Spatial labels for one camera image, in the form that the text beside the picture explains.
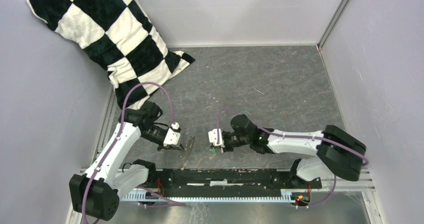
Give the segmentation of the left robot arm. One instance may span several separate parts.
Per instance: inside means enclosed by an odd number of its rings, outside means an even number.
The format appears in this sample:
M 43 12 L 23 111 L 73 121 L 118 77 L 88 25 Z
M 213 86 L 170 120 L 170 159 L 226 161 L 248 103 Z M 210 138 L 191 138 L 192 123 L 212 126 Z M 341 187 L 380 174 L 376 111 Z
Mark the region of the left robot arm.
M 135 160 L 128 170 L 119 174 L 120 165 L 131 147 L 140 138 L 158 145 L 158 150 L 184 150 L 180 142 L 181 128 L 174 121 L 167 129 L 157 120 L 162 109 L 154 102 L 145 102 L 140 109 L 125 109 L 109 142 L 84 172 L 69 181 L 72 208 L 83 216 L 108 221 L 116 213 L 119 202 L 139 185 L 154 186 L 159 179 L 156 165 Z

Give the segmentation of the metal key organizer plate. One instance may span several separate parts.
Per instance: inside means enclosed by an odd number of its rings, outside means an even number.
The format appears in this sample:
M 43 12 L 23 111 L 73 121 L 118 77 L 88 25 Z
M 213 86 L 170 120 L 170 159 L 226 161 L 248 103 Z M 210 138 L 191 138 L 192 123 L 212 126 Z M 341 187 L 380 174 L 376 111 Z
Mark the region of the metal key organizer plate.
M 188 163 L 188 159 L 189 159 L 191 152 L 193 150 L 194 143 L 195 143 L 195 137 L 194 136 L 190 137 L 188 139 L 188 141 L 186 142 L 185 152 L 182 156 L 182 160 L 181 160 L 182 162 L 181 162 L 180 167 L 179 167 L 180 170 L 184 170 L 186 168 L 187 163 Z

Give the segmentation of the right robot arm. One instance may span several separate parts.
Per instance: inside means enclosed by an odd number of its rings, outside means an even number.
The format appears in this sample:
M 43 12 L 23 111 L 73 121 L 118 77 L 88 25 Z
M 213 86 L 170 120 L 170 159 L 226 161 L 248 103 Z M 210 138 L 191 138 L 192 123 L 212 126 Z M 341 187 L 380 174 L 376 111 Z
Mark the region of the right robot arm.
M 319 177 L 358 181 L 362 167 L 368 163 L 367 147 L 335 125 L 313 132 L 285 132 L 259 127 L 244 114 L 235 116 L 230 124 L 232 132 L 219 127 L 208 132 L 212 148 L 232 152 L 237 147 L 248 146 L 259 154 L 306 155 L 306 159 L 293 163 L 288 175 L 295 188 Z

